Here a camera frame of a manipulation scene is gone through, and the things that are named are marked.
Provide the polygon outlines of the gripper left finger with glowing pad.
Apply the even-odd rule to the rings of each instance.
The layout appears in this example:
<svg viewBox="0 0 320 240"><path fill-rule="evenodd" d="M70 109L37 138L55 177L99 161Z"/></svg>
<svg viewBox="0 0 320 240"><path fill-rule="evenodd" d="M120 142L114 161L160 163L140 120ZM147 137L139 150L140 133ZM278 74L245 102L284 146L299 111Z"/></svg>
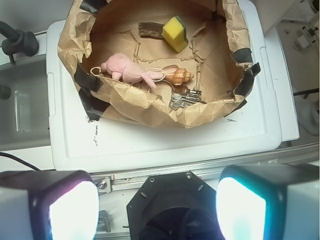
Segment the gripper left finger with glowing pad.
<svg viewBox="0 0 320 240"><path fill-rule="evenodd" d="M89 173L5 171L0 174L2 240L92 240L99 194Z"/></svg>

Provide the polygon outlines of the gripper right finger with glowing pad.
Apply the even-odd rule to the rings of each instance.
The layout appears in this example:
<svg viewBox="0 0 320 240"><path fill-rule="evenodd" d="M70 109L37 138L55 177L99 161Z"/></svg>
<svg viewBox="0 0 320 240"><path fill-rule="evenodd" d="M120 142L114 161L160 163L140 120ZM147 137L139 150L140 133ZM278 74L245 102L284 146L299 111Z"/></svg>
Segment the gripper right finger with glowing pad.
<svg viewBox="0 0 320 240"><path fill-rule="evenodd" d="M320 168L229 165L216 188L216 213L227 240L318 240Z"/></svg>

